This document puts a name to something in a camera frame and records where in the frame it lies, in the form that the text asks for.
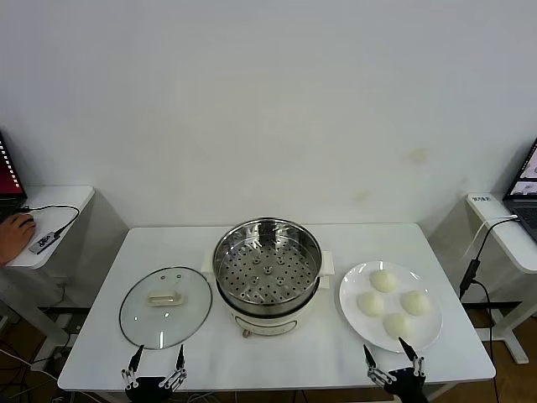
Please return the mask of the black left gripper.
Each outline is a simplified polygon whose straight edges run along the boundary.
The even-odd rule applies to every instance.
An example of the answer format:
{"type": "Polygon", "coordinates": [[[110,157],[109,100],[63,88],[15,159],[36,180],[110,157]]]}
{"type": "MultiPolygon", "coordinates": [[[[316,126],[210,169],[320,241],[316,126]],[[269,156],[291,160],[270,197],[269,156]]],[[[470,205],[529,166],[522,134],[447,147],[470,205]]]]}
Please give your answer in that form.
{"type": "Polygon", "coordinates": [[[136,373],[142,357],[144,345],[130,358],[127,368],[121,371],[125,384],[125,394],[132,403],[161,403],[167,402],[176,389],[186,380],[184,345],[180,345],[175,369],[164,381],[164,377],[138,377],[136,373]]]}

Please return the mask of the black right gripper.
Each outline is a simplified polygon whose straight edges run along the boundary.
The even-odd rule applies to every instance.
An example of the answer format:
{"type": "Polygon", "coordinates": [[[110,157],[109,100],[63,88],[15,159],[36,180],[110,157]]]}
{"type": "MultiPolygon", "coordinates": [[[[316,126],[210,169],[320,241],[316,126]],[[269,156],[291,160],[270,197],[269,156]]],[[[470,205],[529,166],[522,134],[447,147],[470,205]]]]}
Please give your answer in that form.
{"type": "Polygon", "coordinates": [[[397,396],[402,403],[426,403],[423,391],[425,358],[419,356],[401,337],[398,337],[398,340],[413,368],[396,369],[387,373],[377,366],[368,346],[363,345],[368,378],[376,385],[384,385],[383,388],[389,394],[397,396]]]}

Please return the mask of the person's bare hand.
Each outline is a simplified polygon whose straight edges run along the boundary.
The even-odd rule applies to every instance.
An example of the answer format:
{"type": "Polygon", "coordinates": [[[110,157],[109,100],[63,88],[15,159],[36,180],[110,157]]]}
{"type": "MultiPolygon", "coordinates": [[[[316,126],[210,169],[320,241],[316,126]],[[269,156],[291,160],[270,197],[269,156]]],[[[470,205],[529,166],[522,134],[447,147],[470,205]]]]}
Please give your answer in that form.
{"type": "Polygon", "coordinates": [[[0,225],[0,260],[5,266],[27,247],[34,236],[36,224],[30,214],[14,214],[0,225]]]}

